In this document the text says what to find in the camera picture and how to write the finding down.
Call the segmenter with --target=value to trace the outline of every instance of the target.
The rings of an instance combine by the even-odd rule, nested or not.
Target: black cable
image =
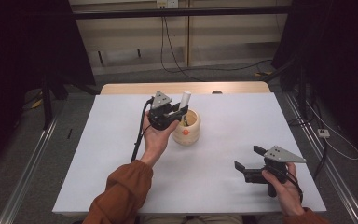
[[[200,81],[200,82],[205,82],[204,80],[201,80],[201,79],[199,79],[199,78],[189,76],[189,75],[186,74],[185,71],[179,66],[178,62],[176,61],[175,54],[173,53],[172,44],[171,44],[171,38],[170,38],[170,34],[169,34],[169,32],[168,32],[167,19],[166,19],[165,17],[163,17],[163,18],[161,18],[161,19],[162,19],[162,38],[161,38],[161,39],[162,39],[162,44],[161,44],[160,59],[161,59],[161,64],[162,64],[162,67],[164,68],[164,70],[165,70],[165,71],[168,71],[168,70],[164,67],[164,63],[162,62],[162,49],[163,49],[163,47],[164,47],[164,22],[165,22],[165,29],[166,29],[168,41],[170,42],[171,53],[172,53],[173,59],[175,60],[175,63],[176,63],[177,68],[179,69],[179,71],[180,71],[183,75],[185,75],[185,77],[189,77],[189,78],[192,78],[192,79],[197,80],[197,81]]]
[[[318,174],[322,171],[322,168],[324,168],[324,164],[326,162],[327,159],[327,142],[324,140],[324,154],[322,155],[321,160],[319,161],[318,166],[316,167],[315,172],[313,173],[313,180],[316,180],[316,177],[318,176]]]
[[[303,201],[303,191],[302,191],[301,187],[298,185],[297,178],[293,174],[291,174],[290,172],[287,172],[287,174],[284,174],[282,171],[276,169],[275,167],[269,166],[268,168],[273,169],[278,175],[280,175],[281,177],[284,177],[285,179],[289,180],[290,183],[292,183],[296,187],[296,189],[298,191],[298,196],[300,197],[300,202],[302,203],[302,201]]]
[[[181,73],[181,72],[184,72],[184,71],[197,71],[197,70],[209,70],[209,71],[226,71],[226,72],[230,72],[230,71],[238,71],[238,70],[243,70],[243,69],[247,69],[247,68],[250,68],[250,67],[254,67],[254,66],[258,66],[259,64],[261,63],[266,63],[266,62],[271,62],[272,60],[271,59],[266,59],[266,60],[262,60],[260,62],[257,62],[257,63],[253,63],[251,65],[246,65],[244,67],[239,67],[239,68],[181,68],[177,61],[176,61],[176,58],[175,58],[175,55],[173,53],[173,49],[172,49],[172,44],[171,44],[171,38],[170,38],[170,34],[168,32],[168,26],[167,26],[167,21],[165,20],[165,25],[166,25],[166,30],[167,30],[167,37],[168,37],[168,40],[170,42],[170,48],[171,48],[171,53],[172,53],[172,56],[173,58],[175,59],[175,62],[176,62],[176,66],[179,68],[179,70],[176,70],[176,71],[171,71],[171,70],[168,70],[165,66],[164,66],[164,63],[162,61],[162,48],[164,47],[164,32],[162,31],[162,44],[161,44],[161,51],[160,51],[160,61],[161,61],[161,65],[162,65],[162,68],[166,71],[166,72],[169,72],[169,73]]]
[[[136,159],[136,155],[138,154],[138,149],[139,149],[139,146],[141,145],[141,141],[142,141],[142,137],[144,136],[143,135],[143,132],[142,132],[142,129],[144,127],[144,118],[145,118],[145,112],[146,112],[146,108],[147,108],[147,105],[151,105],[153,103],[153,97],[146,101],[145,105],[144,105],[144,109],[142,110],[142,117],[141,117],[141,125],[139,127],[139,132],[138,132],[138,138],[136,139],[136,142],[135,142],[135,147],[133,149],[133,152],[132,152],[132,157],[131,157],[131,162],[135,161]]]

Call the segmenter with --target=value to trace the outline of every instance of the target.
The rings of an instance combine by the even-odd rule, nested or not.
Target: orange jacket
[[[132,224],[150,190],[153,170],[141,161],[122,165],[108,178],[105,192],[94,199],[83,224]],[[285,224],[328,223],[309,208],[299,217],[284,217]]]

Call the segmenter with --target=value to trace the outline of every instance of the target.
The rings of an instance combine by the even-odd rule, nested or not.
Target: white tabletop
[[[179,103],[181,95],[169,95]],[[97,96],[54,213],[80,215],[104,191],[108,175],[129,163],[142,108],[151,95]],[[183,147],[170,139],[154,167],[152,188],[140,214],[266,214],[280,212],[268,185],[246,183],[234,160],[261,168],[253,146],[301,153],[273,93],[193,94],[189,108],[201,116],[200,140]],[[144,152],[141,144],[140,158]],[[303,206],[325,211],[306,164],[297,164]]]

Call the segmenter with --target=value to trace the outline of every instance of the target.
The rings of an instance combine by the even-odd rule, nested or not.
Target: small container
[[[187,125],[184,120],[179,123],[172,133],[172,138],[175,142],[182,146],[191,146],[200,138],[201,119],[200,115],[194,110],[188,110],[186,114]]]

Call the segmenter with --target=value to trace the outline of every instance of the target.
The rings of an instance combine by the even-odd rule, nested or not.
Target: floor
[[[212,68],[236,68],[244,64],[251,65],[261,60],[271,59],[276,44],[253,46],[227,46],[221,48],[198,48],[194,66],[208,66]],[[153,82],[189,81],[180,73],[170,74],[161,69],[160,49],[137,49],[123,52],[101,52],[101,64],[98,52],[89,55],[96,89],[111,82]],[[181,57],[180,49],[173,49],[176,58]],[[170,49],[164,49],[162,54],[164,65],[168,69],[175,69],[176,63]],[[178,61],[184,67],[183,60]],[[236,71],[188,71],[191,76],[215,80],[258,80],[255,72],[272,71],[269,63],[261,63]],[[296,92],[282,92],[279,79],[274,79],[269,87],[277,96],[282,112],[286,119],[296,118]],[[0,223],[73,223],[81,217],[63,217],[51,213],[62,181],[70,165],[76,146],[87,122],[88,113],[92,108],[93,96],[89,96],[78,89],[68,86],[70,92],[66,101],[53,100],[54,113],[57,115],[53,132],[43,131],[43,108],[25,110],[7,148],[0,155]],[[37,90],[30,91],[25,96],[31,98]],[[334,116],[329,113],[328,106],[320,103],[324,120],[333,128],[339,126]],[[312,144],[310,136],[317,129],[315,119],[310,125],[296,125],[291,130],[303,156],[308,159],[308,166],[313,173],[321,155],[320,144]],[[347,155],[356,156],[355,151],[335,133],[331,133],[330,142]],[[48,144],[43,145],[39,155],[35,155],[41,136],[48,137]],[[327,212],[324,214],[332,223],[358,223],[358,213],[350,210],[358,208],[358,161],[350,161],[330,150],[329,162],[316,179],[316,184],[324,199]],[[30,158],[36,158],[34,172],[29,173],[29,184],[20,189],[17,200],[13,193],[19,189],[19,180],[29,167]],[[281,215],[271,214],[256,216],[258,223],[281,223]]]

